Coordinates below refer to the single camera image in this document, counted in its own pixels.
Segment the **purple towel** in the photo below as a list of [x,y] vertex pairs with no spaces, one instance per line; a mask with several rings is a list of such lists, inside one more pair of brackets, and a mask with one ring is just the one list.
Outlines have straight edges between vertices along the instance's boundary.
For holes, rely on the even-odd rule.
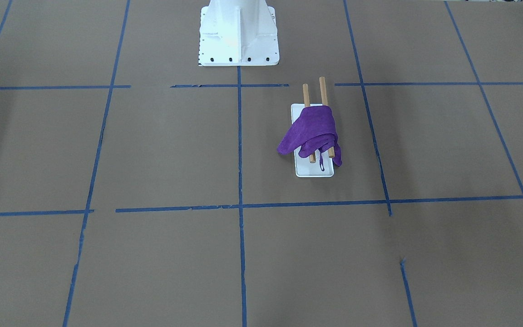
[[287,155],[298,149],[298,156],[307,159],[316,151],[327,153],[334,149],[333,163],[342,166],[342,150],[338,144],[336,120],[327,105],[307,106],[286,131],[276,151]]

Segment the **white towel rack with wooden bars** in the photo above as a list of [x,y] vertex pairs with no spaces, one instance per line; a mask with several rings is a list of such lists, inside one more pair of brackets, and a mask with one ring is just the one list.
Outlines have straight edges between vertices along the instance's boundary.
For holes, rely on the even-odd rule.
[[[329,105],[326,78],[321,76],[319,78],[320,84],[320,95],[321,103],[309,102],[309,91],[308,86],[303,85],[304,101],[303,104],[292,104],[291,105],[291,120],[295,122],[299,118],[303,108],[306,106],[322,106]],[[313,155],[307,158],[299,156],[300,148],[298,147],[293,152],[296,176],[299,178],[329,178],[334,176],[334,162],[333,159],[336,157],[336,150],[334,147],[330,147],[326,152],[322,153],[316,150]]]

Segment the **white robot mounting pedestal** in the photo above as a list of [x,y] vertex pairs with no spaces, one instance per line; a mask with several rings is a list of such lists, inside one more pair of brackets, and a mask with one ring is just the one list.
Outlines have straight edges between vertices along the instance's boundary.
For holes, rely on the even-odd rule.
[[212,0],[200,19],[199,66],[279,64],[276,11],[265,0]]

